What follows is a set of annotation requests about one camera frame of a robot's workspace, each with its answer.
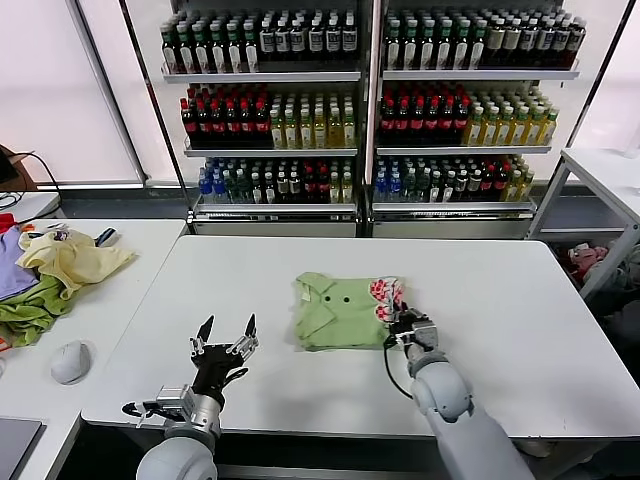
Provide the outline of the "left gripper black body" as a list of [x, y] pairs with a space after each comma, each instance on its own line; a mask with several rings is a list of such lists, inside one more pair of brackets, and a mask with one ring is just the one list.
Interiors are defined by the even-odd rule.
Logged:
[[191, 386], [193, 393], [224, 400], [224, 388], [248, 372], [244, 363], [249, 357], [250, 344], [244, 341], [214, 345], [192, 341], [191, 361], [197, 370]]

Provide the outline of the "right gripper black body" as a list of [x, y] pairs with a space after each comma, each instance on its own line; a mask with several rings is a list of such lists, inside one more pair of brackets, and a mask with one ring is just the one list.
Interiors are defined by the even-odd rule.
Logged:
[[397, 323], [390, 323], [388, 327], [387, 345], [418, 345], [421, 348], [431, 347], [431, 320], [429, 316], [415, 308], [399, 315]]

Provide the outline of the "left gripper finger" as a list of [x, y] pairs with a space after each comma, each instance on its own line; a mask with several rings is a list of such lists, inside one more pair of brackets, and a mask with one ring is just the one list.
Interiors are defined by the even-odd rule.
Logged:
[[200, 358], [205, 353], [205, 346], [207, 345], [212, 327], [214, 323], [214, 316], [211, 315], [208, 319], [199, 327], [196, 335], [189, 339], [190, 342], [190, 356], [192, 359]]
[[252, 314], [247, 322], [244, 334], [226, 350], [234, 360], [246, 361], [256, 351], [259, 346], [259, 340], [257, 337], [256, 318]]

